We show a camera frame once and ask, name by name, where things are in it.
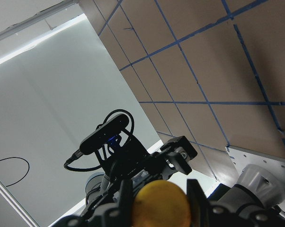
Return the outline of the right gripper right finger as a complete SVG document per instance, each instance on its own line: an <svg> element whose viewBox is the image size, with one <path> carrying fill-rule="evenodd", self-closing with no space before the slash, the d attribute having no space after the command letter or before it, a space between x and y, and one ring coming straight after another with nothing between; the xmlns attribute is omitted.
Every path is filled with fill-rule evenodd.
<svg viewBox="0 0 285 227"><path fill-rule="evenodd" d="M206 214L206 197L196 179L187 179L187 196L192 220L204 220Z"/></svg>

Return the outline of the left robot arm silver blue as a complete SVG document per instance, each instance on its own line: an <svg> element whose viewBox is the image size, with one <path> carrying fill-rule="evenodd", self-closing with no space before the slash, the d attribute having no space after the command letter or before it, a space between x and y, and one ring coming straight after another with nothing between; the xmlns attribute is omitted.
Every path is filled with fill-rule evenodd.
<svg viewBox="0 0 285 227"><path fill-rule="evenodd" d="M93 201L97 194L104 193L111 183L132 179L134 192L137 193L147 183L154 180L168 180L174 173L188 175L192 172L189 161L197 156L197 151L186 137L168 140L158 151L140 155L130 153L114 158L109 173L96 173L91 176L85 188L86 203Z"/></svg>

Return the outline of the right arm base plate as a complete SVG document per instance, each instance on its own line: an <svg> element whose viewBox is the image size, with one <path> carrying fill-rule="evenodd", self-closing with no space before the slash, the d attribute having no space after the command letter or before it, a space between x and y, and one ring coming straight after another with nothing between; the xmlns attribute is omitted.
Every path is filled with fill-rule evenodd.
<svg viewBox="0 0 285 227"><path fill-rule="evenodd" d="M285 159L235 146L225 149L239 174L237 184L264 206L278 205L285 212Z"/></svg>

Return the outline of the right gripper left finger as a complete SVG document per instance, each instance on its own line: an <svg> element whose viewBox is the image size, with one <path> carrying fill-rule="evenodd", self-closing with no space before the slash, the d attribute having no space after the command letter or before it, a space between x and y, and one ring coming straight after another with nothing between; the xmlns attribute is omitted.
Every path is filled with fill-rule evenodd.
<svg viewBox="0 0 285 227"><path fill-rule="evenodd" d="M118 209L122 218L128 218L131 215L133 203L133 181L124 179L121 182L119 191Z"/></svg>

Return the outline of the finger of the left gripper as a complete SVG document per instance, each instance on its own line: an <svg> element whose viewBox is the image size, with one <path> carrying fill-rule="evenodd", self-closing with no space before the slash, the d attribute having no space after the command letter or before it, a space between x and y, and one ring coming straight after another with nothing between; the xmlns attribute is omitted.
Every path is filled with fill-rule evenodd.
<svg viewBox="0 0 285 227"><path fill-rule="evenodd" d="M188 175L192 172L189 161L196 156L197 151L185 136L169 139L160 147L160 157L167 163L163 175L173 175L176 172Z"/></svg>

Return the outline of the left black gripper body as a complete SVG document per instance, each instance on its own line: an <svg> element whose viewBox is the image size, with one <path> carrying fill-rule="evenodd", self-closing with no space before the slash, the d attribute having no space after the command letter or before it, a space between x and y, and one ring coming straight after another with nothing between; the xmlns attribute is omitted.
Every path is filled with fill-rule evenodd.
<svg viewBox="0 0 285 227"><path fill-rule="evenodd" d="M151 154L136 137L129 137L124 145L120 145L121 137L113 137L102 146L111 147L113 153L110 157L101 160L101 167L105 173L101 186L108 187L110 183L119 179L131 178L142 169Z"/></svg>

